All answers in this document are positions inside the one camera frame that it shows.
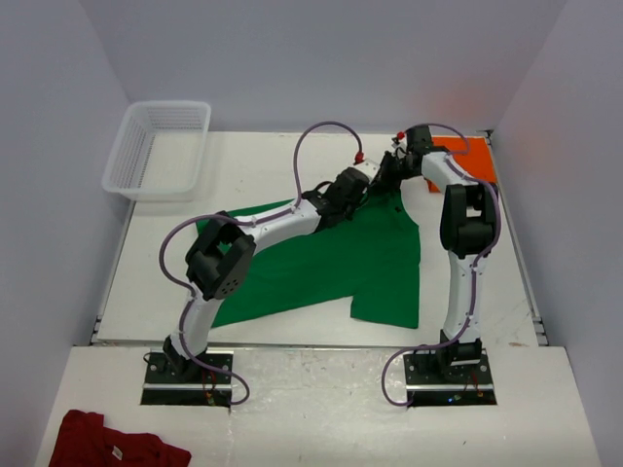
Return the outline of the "green t-shirt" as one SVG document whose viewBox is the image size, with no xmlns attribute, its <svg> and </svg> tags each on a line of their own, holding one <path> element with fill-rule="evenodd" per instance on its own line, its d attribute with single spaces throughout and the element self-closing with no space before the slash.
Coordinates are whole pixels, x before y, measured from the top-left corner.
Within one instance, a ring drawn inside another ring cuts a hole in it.
<svg viewBox="0 0 623 467">
<path fill-rule="evenodd" d="M 420 263 L 420 228 L 400 193 L 371 195 L 351 220 L 257 253 L 213 325 L 349 298 L 354 319 L 416 329 Z"/>
</svg>

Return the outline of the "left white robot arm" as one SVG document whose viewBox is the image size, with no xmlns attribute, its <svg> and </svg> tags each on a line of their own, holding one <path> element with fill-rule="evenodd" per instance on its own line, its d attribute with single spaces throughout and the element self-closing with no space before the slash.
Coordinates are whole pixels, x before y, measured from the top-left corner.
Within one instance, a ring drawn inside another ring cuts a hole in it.
<svg viewBox="0 0 623 467">
<path fill-rule="evenodd" d="M 207 224 L 185 257 L 188 281 L 179 283 L 189 290 L 188 299 L 163 347 L 169 372 L 182 382 L 201 374 L 200 355 L 215 316 L 244 282 L 256 254 L 351 219 L 378 173 L 376 163 L 362 162 L 342 171 L 325 192 L 305 192 L 280 210 L 238 218 L 225 212 L 205 216 Z"/>
</svg>

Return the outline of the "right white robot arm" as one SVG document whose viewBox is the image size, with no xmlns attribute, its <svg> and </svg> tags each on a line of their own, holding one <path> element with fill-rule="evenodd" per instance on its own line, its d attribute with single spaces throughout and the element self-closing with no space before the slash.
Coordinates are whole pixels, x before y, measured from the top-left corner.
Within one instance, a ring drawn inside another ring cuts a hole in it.
<svg viewBox="0 0 623 467">
<path fill-rule="evenodd" d="M 480 293 L 487 259 L 499 241 L 501 214 L 495 185 L 460 167 L 456 152 L 432 141 L 431 127 L 419 124 L 397 133 L 378 180 L 396 184 L 421 176 L 444 195 L 439 233 L 450 262 L 450 290 L 440 341 L 396 355 L 408 356 L 411 374 L 425 382 L 457 384 L 484 365 Z"/>
</svg>

